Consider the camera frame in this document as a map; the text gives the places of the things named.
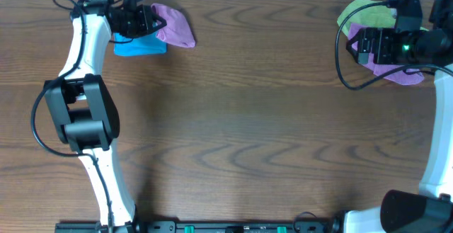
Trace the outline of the purple cloth with white tag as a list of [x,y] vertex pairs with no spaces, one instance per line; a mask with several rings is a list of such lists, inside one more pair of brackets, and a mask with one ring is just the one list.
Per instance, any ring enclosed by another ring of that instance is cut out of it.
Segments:
[[166,21],[166,26],[157,31],[157,39],[177,47],[194,48],[196,46],[195,37],[183,13],[157,3],[152,4],[151,9]]

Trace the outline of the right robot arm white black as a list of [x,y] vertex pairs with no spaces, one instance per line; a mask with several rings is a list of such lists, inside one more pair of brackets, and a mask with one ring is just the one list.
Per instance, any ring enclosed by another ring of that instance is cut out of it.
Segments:
[[429,74],[434,102],[417,192],[390,190],[375,208],[339,212],[327,232],[452,231],[452,0],[434,0],[428,20],[432,27],[424,29],[420,0],[384,0],[351,10],[338,24],[348,29],[345,49],[356,64],[387,68],[353,86],[343,77],[335,45],[336,72],[347,89],[360,91],[395,74]]

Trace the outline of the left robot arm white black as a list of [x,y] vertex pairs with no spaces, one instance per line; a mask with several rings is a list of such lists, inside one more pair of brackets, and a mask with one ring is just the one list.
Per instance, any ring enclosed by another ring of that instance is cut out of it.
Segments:
[[102,78],[105,51],[113,34],[127,42],[166,26],[142,0],[78,0],[69,8],[73,37],[67,61],[36,98],[30,118],[45,100],[58,138],[69,145],[67,157],[84,165],[100,210],[99,221],[60,223],[57,232],[147,232],[127,189],[117,155],[120,118]]

